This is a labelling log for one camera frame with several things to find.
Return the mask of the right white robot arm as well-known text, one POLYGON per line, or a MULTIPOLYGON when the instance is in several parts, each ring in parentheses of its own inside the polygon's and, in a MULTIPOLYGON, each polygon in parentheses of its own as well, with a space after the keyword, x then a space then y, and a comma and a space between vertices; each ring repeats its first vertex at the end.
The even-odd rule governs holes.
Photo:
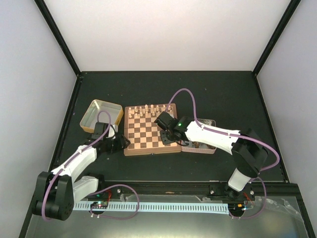
POLYGON ((199 142, 221 149, 234 157, 236 169, 225 187, 225 194, 231 200, 238 199, 251 179, 258 177, 268 157, 268 150, 250 138, 252 130, 241 134, 238 130, 226 130, 207 125, 189 117, 176 119, 162 112, 155 124, 161 128, 163 144, 172 142, 199 142))

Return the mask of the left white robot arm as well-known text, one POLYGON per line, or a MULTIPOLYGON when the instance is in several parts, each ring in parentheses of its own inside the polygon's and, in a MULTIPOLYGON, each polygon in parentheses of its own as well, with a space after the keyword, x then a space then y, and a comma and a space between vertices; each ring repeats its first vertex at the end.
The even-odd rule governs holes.
POLYGON ((106 185, 102 176, 83 176, 82 172, 102 154, 113 154, 127 148, 130 141, 105 122, 97 122, 93 133, 63 164, 50 172, 41 172, 31 202, 32 214, 43 219, 66 220, 74 204, 92 194, 103 197, 106 185))

